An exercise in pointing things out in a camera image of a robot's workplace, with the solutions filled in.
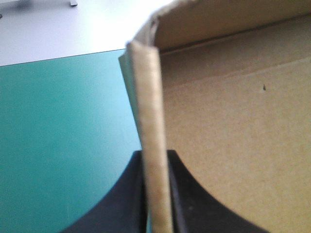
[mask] green panel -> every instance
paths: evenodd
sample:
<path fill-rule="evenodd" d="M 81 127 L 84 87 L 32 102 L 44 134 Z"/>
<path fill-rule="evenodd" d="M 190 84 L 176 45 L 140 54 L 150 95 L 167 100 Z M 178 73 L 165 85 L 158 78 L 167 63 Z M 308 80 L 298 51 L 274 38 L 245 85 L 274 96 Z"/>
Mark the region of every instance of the green panel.
<path fill-rule="evenodd" d="M 0 232 L 54 233 L 140 149 L 123 50 L 0 67 Z"/>

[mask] teal surface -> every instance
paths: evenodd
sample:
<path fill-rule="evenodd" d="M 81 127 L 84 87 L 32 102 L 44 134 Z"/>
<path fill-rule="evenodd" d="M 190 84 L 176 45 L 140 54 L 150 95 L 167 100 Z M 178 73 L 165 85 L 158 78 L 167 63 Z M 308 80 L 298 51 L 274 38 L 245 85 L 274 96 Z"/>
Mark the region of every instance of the teal surface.
<path fill-rule="evenodd" d="M 0 232 L 54 233 L 140 149 L 123 50 L 0 67 Z"/>

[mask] cardboard box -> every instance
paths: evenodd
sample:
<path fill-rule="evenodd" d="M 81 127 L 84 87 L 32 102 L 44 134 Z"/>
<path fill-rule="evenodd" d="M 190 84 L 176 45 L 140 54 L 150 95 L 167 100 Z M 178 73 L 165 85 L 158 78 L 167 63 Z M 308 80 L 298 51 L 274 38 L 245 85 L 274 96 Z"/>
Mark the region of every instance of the cardboard box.
<path fill-rule="evenodd" d="M 310 0 L 175 1 L 127 45 L 154 232 L 172 229 L 166 149 L 245 219 L 311 231 L 310 12 Z"/>

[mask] white surface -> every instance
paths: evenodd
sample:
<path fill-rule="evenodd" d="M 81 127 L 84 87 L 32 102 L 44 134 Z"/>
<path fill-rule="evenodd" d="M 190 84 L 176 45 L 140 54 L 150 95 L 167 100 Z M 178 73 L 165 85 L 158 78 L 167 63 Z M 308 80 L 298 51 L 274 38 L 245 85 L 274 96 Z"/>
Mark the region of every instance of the white surface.
<path fill-rule="evenodd" d="M 0 66 L 125 48 L 172 0 L 21 0 L 0 4 Z"/>

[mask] corrugated cardboard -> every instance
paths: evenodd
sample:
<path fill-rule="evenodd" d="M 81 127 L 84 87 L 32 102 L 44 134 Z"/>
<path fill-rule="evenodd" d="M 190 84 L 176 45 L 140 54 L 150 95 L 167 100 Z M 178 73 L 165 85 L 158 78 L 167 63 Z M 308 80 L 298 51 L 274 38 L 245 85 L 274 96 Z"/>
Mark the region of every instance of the corrugated cardboard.
<path fill-rule="evenodd" d="M 166 148 L 247 220 L 311 232 L 310 12 L 310 0 L 176 1 L 128 44 L 154 232 L 172 232 Z"/>

